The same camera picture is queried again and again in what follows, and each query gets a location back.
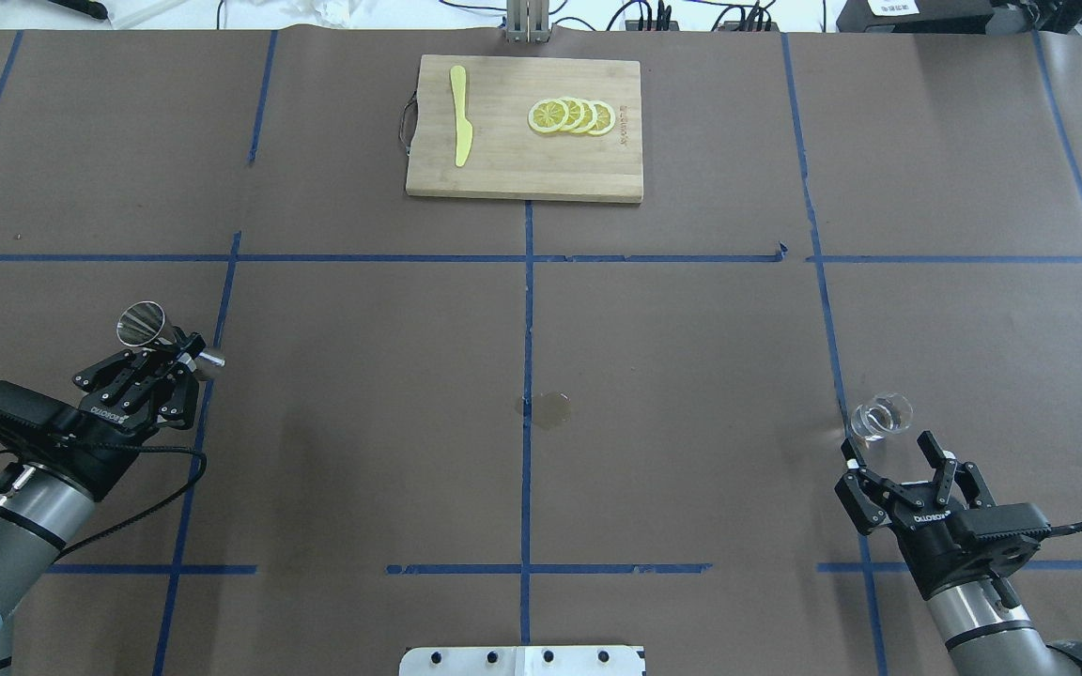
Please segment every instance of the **wooden cutting board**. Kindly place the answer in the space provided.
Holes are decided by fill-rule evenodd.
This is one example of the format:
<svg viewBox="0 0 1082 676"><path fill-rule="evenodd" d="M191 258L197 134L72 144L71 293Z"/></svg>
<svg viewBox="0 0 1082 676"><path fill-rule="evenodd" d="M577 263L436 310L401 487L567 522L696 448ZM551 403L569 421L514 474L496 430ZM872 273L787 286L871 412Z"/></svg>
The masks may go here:
<svg viewBox="0 0 1082 676"><path fill-rule="evenodd" d="M466 118L473 144L456 167L450 68L466 68ZM533 132L541 98L602 100L617 110L604 136ZM408 194L507 200L641 202L641 64L636 61L438 56L420 59L417 134L408 158Z"/></svg>

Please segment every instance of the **yellow knife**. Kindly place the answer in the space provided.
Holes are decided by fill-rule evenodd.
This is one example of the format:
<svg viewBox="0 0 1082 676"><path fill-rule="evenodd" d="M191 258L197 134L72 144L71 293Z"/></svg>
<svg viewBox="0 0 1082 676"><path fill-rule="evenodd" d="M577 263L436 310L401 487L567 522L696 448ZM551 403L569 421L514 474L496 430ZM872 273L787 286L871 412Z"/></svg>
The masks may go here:
<svg viewBox="0 0 1082 676"><path fill-rule="evenodd" d="M465 118L465 68L450 68L450 85L453 87L453 118L457 120L457 151L453 163L464 167L470 157L470 143L474 142L474 125Z"/></svg>

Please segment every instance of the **glass cup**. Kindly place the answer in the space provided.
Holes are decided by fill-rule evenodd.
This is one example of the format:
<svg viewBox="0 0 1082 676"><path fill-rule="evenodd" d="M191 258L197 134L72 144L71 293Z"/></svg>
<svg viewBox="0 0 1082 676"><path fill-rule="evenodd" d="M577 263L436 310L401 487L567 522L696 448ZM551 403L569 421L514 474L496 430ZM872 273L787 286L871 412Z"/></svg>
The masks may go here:
<svg viewBox="0 0 1082 676"><path fill-rule="evenodd" d="M859 403L850 415L855 436L867 441L899 434L913 424L913 403L905 395L880 393L867 402Z"/></svg>

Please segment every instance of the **table surface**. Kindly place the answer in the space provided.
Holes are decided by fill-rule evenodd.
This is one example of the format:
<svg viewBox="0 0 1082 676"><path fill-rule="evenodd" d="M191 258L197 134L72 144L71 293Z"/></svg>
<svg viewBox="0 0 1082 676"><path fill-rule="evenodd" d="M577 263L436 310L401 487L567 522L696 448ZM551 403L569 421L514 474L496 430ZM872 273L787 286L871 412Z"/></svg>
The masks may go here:
<svg viewBox="0 0 1082 676"><path fill-rule="evenodd" d="M422 53L641 61L643 203L405 196ZM1082 519L1082 39L0 31L0 380L74 399L137 300L228 356L163 437L210 470L42 579L19 673L947 673L833 495L844 412L899 390ZM88 531L185 472L142 459ZM1082 535L1014 582L1082 637Z"/></svg>

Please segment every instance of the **lemon slice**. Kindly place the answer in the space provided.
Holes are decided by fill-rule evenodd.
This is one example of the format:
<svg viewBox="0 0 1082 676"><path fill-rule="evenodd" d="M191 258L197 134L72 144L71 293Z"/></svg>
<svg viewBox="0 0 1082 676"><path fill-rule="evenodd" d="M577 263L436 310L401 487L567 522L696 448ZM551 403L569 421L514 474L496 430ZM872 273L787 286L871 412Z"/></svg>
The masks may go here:
<svg viewBox="0 0 1082 676"><path fill-rule="evenodd" d="M589 117L592 117L592 112L589 110L588 103L583 102L582 98L576 98L573 96L563 96L558 100L562 103L566 103L566 106L570 110L566 116L566 123L562 124L558 129L563 132L569 132L575 128L582 127L584 121L588 121Z"/></svg>
<svg viewBox="0 0 1082 676"><path fill-rule="evenodd" d="M562 98L542 98L529 109L529 128L532 128L533 132L554 133L566 124L570 106L567 106Z"/></svg>
<svg viewBox="0 0 1082 676"><path fill-rule="evenodd" d="M604 102L589 102L595 108L595 123L588 129L588 136L604 136L607 132L612 132L616 127L616 111L612 106Z"/></svg>
<svg viewBox="0 0 1082 676"><path fill-rule="evenodd" d="M596 106L593 106L592 103L583 98L580 98L580 103L582 103L583 107L588 108L592 115L588 116L588 119L583 121L583 124L579 124L579 127L570 130L570 133L588 133L590 130L595 129L596 121L601 119L601 110L598 110Z"/></svg>

